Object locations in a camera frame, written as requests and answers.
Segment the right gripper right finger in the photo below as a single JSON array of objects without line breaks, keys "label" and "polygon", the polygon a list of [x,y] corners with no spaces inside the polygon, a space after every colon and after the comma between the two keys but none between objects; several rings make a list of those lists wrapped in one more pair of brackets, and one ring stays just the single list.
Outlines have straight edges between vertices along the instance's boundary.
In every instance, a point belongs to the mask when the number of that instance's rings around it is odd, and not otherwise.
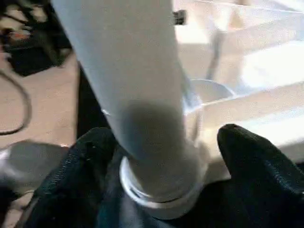
[{"label": "right gripper right finger", "polygon": [[236,193],[256,228],[304,226],[304,173],[268,139],[226,124],[217,142]]}]

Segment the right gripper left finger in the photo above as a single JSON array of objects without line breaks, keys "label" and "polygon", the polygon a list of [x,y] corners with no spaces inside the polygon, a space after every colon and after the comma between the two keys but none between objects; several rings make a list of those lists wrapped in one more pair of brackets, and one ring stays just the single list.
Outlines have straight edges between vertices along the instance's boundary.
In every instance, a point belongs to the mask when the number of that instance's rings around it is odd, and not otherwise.
[{"label": "right gripper left finger", "polygon": [[121,158],[111,130],[88,131],[34,191],[23,212],[23,227],[98,227],[101,206],[119,186]]}]

